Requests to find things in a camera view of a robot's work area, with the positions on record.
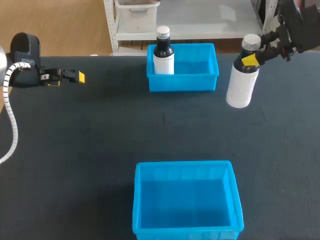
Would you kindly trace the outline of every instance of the black table surface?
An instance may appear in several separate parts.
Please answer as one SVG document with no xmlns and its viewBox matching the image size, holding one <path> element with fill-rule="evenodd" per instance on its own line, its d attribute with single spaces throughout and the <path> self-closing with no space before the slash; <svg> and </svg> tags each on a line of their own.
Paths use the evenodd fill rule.
<svg viewBox="0 0 320 240">
<path fill-rule="evenodd" d="M 48 57 L 86 84 L 14 89 L 19 142 L 0 165 L 1 240 L 134 240 L 139 162 L 229 160 L 240 240 L 320 239 L 320 54 L 264 65 L 249 107 L 226 103 L 234 54 L 215 92 L 149 93 L 145 57 Z M 12 142 L 0 115 L 0 152 Z"/>
</svg>

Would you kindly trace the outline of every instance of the white metal shelf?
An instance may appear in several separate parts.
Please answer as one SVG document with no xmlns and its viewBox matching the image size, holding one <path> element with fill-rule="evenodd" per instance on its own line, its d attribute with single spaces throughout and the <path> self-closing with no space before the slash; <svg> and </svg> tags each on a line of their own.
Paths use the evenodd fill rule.
<svg viewBox="0 0 320 240">
<path fill-rule="evenodd" d="M 261 33 L 251 0 L 162 0 L 156 22 L 170 28 L 173 40 L 233 39 Z M 116 36 L 124 41 L 156 39 L 155 32 L 127 33 L 121 24 Z"/>
</svg>

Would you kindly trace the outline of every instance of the coiled white cable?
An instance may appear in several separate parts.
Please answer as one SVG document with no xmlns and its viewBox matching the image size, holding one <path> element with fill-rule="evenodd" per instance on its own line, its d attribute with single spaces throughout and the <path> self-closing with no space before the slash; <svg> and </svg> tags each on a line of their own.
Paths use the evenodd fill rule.
<svg viewBox="0 0 320 240">
<path fill-rule="evenodd" d="M 14 112 L 11 109 L 10 102 L 9 102 L 9 92 L 8 92 L 8 87 L 9 87 L 9 81 L 11 78 L 12 73 L 16 69 L 29 69 L 31 68 L 29 63 L 25 62 L 16 62 L 15 64 L 12 64 L 11 67 L 6 71 L 4 81 L 3 81 L 3 100 L 4 100 L 4 106 L 6 109 L 6 112 L 9 115 L 10 121 L 11 121 L 11 126 L 12 126 L 12 131 L 13 131 L 13 140 L 12 140 L 12 145 L 9 149 L 9 151 L 4 155 L 2 158 L 0 158 L 0 164 L 2 164 L 5 160 L 10 158 L 10 156 L 14 153 L 17 144 L 18 144 L 18 126 L 16 122 L 16 118 L 14 115 Z"/>
</svg>

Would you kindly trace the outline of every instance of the blue plastic crate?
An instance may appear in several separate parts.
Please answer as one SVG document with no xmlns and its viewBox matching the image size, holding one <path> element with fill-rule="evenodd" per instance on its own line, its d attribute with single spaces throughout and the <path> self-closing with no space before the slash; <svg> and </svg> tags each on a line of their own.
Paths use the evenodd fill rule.
<svg viewBox="0 0 320 240">
<path fill-rule="evenodd" d="M 137 164 L 132 230 L 138 240 L 235 240 L 243 228 L 229 161 Z"/>
<path fill-rule="evenodd" d="M 154 49 L 149 45 L 146 75 L 150 92 L 214 91 L 219 68 L 212 43 L 172 44 L 174 74 L 155 74 Z"/>
</svg>

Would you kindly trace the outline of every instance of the white bottle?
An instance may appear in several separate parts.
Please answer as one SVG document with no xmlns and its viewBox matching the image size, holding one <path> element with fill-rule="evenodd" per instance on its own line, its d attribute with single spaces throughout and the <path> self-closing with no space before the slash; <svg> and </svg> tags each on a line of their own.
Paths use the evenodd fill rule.
<svg viewBox="0 0 320 240">
<path fill-rule="evenodd" d="M 256 34 L 247 34 L 242 41 L 240 56 L 233 62 L 226 102 L 234 108 L 245 108 L 250 104 L 251 96 L 260 67 L 244 66 L 241 59 L 254 54 L 261 45 L 261 38 Z"/>
<path fill-rule="evenodd" d="M 170 44 L 170 29 L 167 26 L 156 29 L 153 62 L 155 74 L 175 74 L 175 51 Z"/>
</svg>

